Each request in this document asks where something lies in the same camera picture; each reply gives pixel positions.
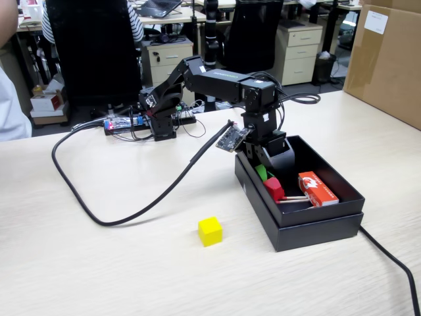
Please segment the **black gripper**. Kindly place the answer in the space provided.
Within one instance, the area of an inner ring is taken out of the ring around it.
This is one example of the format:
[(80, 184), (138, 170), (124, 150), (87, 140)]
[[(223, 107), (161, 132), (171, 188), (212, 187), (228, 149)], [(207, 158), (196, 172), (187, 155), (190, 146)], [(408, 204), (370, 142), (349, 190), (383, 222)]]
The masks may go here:
[[(278, 130), (277, 110), (263, 113), (244, 112), (242, 115), (244, 127), (252, 131), (246, 136), (241, 149), (251, 166), (262, 181), (268, 180), (269, 170), (275, 176), (289, 176), (295, 168), (295, 152), (286, 133)], [(261, 145), (264, 150), (264, 163), (260, 161), (259, 151), (255, 145)]]

